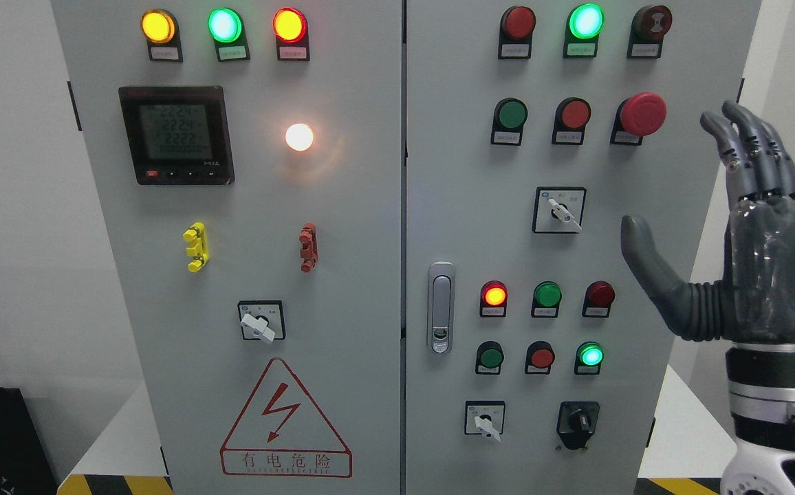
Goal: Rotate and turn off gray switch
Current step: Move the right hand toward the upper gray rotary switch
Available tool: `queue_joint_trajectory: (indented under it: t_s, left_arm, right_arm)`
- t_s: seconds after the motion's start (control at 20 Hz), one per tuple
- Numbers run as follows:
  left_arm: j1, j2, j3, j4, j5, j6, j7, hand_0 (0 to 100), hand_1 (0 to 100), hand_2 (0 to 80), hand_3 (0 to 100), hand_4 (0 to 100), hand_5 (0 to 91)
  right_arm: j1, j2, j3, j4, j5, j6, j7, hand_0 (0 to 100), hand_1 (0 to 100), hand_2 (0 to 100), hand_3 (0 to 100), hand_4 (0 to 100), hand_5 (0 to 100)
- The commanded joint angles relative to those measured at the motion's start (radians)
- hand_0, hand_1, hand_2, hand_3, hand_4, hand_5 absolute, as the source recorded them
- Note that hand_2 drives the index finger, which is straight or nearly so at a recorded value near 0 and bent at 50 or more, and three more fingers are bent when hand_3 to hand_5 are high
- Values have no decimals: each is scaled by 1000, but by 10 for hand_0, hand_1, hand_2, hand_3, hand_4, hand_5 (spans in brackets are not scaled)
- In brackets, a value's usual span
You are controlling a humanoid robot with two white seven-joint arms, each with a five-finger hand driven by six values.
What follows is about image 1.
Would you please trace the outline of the gray robotic hand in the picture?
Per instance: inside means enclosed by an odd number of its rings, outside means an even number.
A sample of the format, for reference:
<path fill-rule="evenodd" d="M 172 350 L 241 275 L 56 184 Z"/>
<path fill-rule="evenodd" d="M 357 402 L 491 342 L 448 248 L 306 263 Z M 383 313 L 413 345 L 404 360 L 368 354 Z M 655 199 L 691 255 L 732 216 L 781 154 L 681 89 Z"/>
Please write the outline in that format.
<path fill-rule="evenodd" d="M 625 216 L 621 250 L 666 326 L 684 340 L 795 344 L 795 165 L 768 122 L 730 100 L 700 123 L 726 169 L 730 218 L 721 280 L 681 279 L 642 217 Z"/>

